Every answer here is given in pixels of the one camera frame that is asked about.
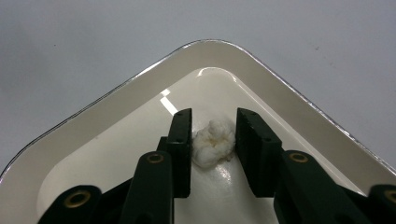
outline white tray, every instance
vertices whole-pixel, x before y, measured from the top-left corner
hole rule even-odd
[[[396,175],[280,76],[236,45],[203,40],[171,53],[24,148],[1,175],[0,223],[36,223],[63,191],[107,191],[134,175],[172,115],[192,108],[193,132],[211,119],[235,123],[236,108],[258,112],[283,148],[313,155],[340,185],[367,193]],[[277,223],[271,199],[252,195],[236,157],[191,169],[191,196],[175,223]]]

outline gray background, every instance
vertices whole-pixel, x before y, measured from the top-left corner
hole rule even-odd
[[[396,167],[396,2],[0,2],[0,168],[191,41],[253,53]]]

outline tray rim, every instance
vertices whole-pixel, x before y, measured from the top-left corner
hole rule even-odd
[[[38,142],[39,140],[43,139],[44,137],[46,137],[47,135],[49,135],[50,133],[53,133],[54,131],[56,131],[57,129],[59,129],[60,127],[62,127],[64,124],[66,124],[68,121],[74,119],[75,117],[77,117],[78,115],[80,115],[81,113],[85,112],[86,110],[88,110],[89,108],[93,107],[94,105],[98,104],[99,102],[101,102],[102,100],[104,100],[105,98],[107,98],[107,96],[109,96],[110,94],[112,94],[113,92],[119,90],[120,88],[128,85],[130,82],[134,81],[135,79],[137,79],[138,77],[146,74],[149,70],[151,70],[152,68],[154,68],[155,66],[157,66],[158,64],[162,63],[163,61],[166,61],[167,59],[169,59],[170,57],[172,57],[173,55],[177,54],[179,51],[183,50],[183,49],[187,49],[193,45],[197,45],[197,44],[203,44],[203,43],[207,43],[207,42],[215,42],[215,43],[220,43],[220,44],[225,44],[225,45],[230,45],[232,47],[235,47],[243,52],[245,52],[251,59],[253,59],[256,63],[259,63],[262,67],[264,67],[266,70],[268,70],[268,72],[270,72],[275,78],[277,78],[279,81],[282,82],[283,85],[285,85],[289,90],[291,90],[292,92],[294,92],[299,98],[301,98],[306,104],[308,104],[311,108],[313,108],[317,113],[319,113],[323,118],[325,118],[327,121],[330,122],[330,124],[332,126],[334,126],[335,128],[337,128],[340,132],[343,133],[344,136],[346,136],[348,139],[350,139],[351,141],[353,141],[357,146],[359,146],[363,151],[365,151],[366,153],[368,153],[370,156],[372,156],[380,165],[382,165],[383,167],[385,167],[389,172],[391,172],[393,175],[396,175],[396,169],[391,167],[389,164],[387,164],[384,160],[382,160],[381,158],[379,158],[377,155],[374,154],[374,152],[372,150],[370,150],[368,147],[366,147],[364,144],[362,144],[356,137],[353,136],[353,134],[351,134],[350,132],[348,132],[345,128],[343,128],[339,123],[337,123],[334,119],[332,119],[329,115],[327,115],[325,112],[323,112],[323,110],[321,110],[317,105],[315,105],[314,103],[312,103],[309,99],[307,99],[304,95],[302,95],[299,91],[297,91],[292,85],[289,84],[288,81],[286,81],[282,76],[280,76],[279,74],[277,74],[274,70],[272,70],[268,65],[266,65],[265,63],[263,63],[259,58],[255,57],[254,54],[252,54],[250,51],[248,51],[247,49],[242,48],[241,46],[238,46],[232,42],[226,41],[226,40],[221,40],[221,39],[201,39],[201,40],[196,40],[196,41],[192,41],[188,44],[185,44],[181,47],[179,47],[178,49],[175,49],[174,51],[172,51],[171,53],[169,53],[168,55],[164,56],[163,58],[161,58],[158,62],[150,65],[148,68],[142,70],[141,72],[137,73],[135,76],[132,76],[131,78],[127,79],[126,81],[124,81],[123,83],[121,83],[119,86],[117,86],[116,88],[114,88],[113,90],[107,92],[106,94],[104,94],[103,96],[99,97],[97,100],[93,101],[92,103],[90,103],[89,105],[86,105],[85,107],[83,107],[82,109],[80,109],[78,112],[76,112],[75,114],[73,114],[72,116],[70,116],[69,118],[63,120],[62,122],[60,122],[59,124],[55,125],[54,127],[52,127],[51,129],[49,129],[48,131],[42,133],[41,135],[39,135],[36,139],[34,139],[32,142],[30,142],[29,144],[27,144],[23,149],[21,149],[13,158],[12,160],[7,164],[6,168],[2,171],[2,173],[0,174],[0,187],[1,187],[1,183],[3,178],[7,175],[7,171],[11,168],[11,166],[13,165],[14,162],[17,161],[18,157],[25,152],[27,149],[29,149],[32,145],[34,145],[36,142]]]

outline white fluffy object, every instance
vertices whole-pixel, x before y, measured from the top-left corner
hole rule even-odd
[[[220,120],[210,120],[192,141],[192,160],[202,168],[215,165],[233,152],[235,135],[230,126]]]

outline brass screw insert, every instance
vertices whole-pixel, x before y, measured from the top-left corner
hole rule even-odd
[[[89,191],[80,189],[67,196],[64,200],[64,206],[67,208],[77,208],[89,201],[90,198],[91,194]]]

